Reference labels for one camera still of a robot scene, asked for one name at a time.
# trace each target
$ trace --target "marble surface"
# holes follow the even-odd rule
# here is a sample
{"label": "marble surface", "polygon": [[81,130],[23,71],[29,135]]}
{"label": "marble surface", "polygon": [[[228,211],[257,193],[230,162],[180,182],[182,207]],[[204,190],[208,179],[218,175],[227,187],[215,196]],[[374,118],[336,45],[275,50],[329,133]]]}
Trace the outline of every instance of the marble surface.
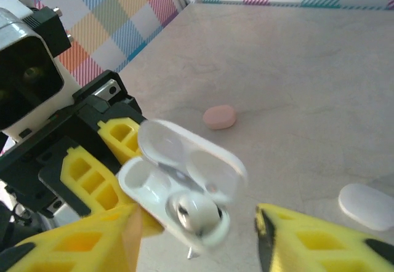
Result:
{"label": "marble surface", "polygon": [[[121,72],[148,118],[174,121],[234,152],[250,185],[232,232],[187,260],[169,234],[142,243],[139,270],[260,271],[254,207],[268,202],[394,244],[339,209],[348,183],[394,196],[394,15],[279,7],[188,6]],[[234,127],[211,131],[206,109],[230,104]]]}

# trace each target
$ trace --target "white earbud case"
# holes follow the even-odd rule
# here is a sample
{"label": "white earbud case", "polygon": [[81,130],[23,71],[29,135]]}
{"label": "white earbud case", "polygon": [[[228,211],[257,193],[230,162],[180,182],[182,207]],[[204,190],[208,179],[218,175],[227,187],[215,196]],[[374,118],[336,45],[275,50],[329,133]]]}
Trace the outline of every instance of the white earbud case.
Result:
{"label": "white earbud case", "polygon": [[[123,191],[196,252],[217,247],[230,229],[226,206],[247,183],[243,163],[222,147],[169,121],[141,123],[138,143],[143,157],[130,159],[118,173]],[[171,203],[191,191],[210,197],[222,211],[220,223],[202,236],[184,229]]]}

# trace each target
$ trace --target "white earbud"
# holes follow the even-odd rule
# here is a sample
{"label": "white earbud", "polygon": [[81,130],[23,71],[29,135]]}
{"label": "white earbud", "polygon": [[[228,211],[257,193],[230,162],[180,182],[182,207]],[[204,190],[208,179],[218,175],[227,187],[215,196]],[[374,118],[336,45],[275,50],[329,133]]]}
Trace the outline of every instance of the white earbud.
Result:
{"label": "white earbud", "polygon": [[218,206],[201,193],[181,194],[172,205],[182,226],[198,236],[212,231],[222,218],[222,211]]}

